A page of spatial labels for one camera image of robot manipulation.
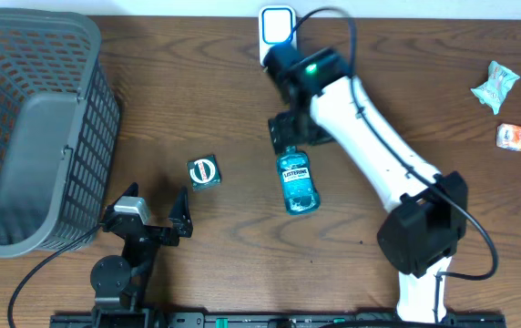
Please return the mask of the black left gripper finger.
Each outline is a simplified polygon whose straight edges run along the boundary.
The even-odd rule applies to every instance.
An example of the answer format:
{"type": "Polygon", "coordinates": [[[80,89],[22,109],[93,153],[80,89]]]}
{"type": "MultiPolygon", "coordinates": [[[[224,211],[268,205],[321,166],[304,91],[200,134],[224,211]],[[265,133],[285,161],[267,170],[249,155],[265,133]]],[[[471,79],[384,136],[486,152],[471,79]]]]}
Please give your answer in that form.
{"type": "Polygon", "coordinates": [[[182,187],[169,213],[169,220],[179,237],[190,238],[193,233],[193,222],[189,212],[188,190],[182,187]]]}
{"type": "Polygon", "coordinates": [[[112,204],[114,210],[135,210],[138,203],[138,184],[131,183],[122,195],[112,204]]]}

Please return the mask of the green Zam-Buk ointment tin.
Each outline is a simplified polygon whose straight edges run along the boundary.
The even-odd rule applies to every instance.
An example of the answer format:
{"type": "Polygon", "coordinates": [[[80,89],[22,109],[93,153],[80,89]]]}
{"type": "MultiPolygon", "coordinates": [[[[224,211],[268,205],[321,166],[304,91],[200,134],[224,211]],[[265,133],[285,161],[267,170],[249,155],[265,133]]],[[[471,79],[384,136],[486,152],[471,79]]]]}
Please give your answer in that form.
{"type": "Polygon", "coordinates": [[[191,186],[194,190],[204,190],[221,184],[221,175],[214,155],[187,162],[191,186]]]}

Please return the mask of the teal Listerine mouthwash bottle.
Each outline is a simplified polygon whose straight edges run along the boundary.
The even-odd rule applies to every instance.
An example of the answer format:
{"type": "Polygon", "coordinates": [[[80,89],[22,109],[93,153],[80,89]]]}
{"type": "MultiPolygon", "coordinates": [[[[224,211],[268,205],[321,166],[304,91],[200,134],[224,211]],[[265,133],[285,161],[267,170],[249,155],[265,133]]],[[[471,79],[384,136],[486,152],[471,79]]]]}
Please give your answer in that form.
{"type": "Polygon", "coordinates": [[[276,160],[285,210],[290,215],[307,214],[321,205],[315,189],[307,154],[295,146],[287,147],[276,160]]]}

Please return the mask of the mint green wipes pack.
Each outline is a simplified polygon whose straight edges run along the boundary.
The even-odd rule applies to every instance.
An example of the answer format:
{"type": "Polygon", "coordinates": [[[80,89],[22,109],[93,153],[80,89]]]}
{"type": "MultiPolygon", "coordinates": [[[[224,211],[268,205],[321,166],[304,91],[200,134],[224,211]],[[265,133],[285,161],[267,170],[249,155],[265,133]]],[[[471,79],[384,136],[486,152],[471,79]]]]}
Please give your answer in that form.
{"type": "Polygon", "coordinates": [[[487,80],[471,92],[481,104],[489,106],[494,115],[498,115],[506,96],[520,76],[511,69],[492,61],[488,66],[487,80]]]}

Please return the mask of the orange small sachet packet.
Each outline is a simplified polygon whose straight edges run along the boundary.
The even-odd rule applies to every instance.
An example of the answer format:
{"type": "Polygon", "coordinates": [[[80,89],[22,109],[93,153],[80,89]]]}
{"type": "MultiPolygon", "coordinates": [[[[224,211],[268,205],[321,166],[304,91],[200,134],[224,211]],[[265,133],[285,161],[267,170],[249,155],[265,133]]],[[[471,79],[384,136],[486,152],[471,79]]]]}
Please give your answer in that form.
{"type": "Polygon", "coordinates": [[[495,142],[501,149],[521,152],[521,127],[501,124],[497,127],[495,142]]]}

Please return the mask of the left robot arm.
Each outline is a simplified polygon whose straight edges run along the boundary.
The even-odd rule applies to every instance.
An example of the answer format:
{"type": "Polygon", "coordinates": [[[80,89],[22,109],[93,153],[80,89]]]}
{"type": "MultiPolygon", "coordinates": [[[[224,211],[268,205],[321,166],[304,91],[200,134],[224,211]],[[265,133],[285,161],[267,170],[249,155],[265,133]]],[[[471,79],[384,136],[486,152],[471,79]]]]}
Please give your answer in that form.
{"type": "Polygon", "coordinates": [[[149,218],[148,205],[139,197],[136,182],[107,207],[100,227],[121,238],[124,247],[119,255],[99,260],[91,271],[98,309],[134,313],[142,307],[159,249],[177,247],[180,239],[192,235],[188,190],[179,190],[168,215],[169,227],[150,225],[149,218]]]}

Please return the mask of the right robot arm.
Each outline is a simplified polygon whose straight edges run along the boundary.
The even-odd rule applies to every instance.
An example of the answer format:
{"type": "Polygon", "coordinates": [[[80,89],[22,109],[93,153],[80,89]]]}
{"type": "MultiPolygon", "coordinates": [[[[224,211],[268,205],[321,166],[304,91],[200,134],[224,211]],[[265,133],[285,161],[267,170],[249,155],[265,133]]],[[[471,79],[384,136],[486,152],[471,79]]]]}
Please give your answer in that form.
{"type": "Polygon", "coordinates": [[[377,241],[399,272],[398,317],[443,322],[442,279],[466,233],[468,189],[461,175],[442,174],[408,146],[337,51],[304,56],[281,43],[261,63],[290,107],[269,121],[275,153],[330,141],[342,147],[387,213],[377,241]]]}

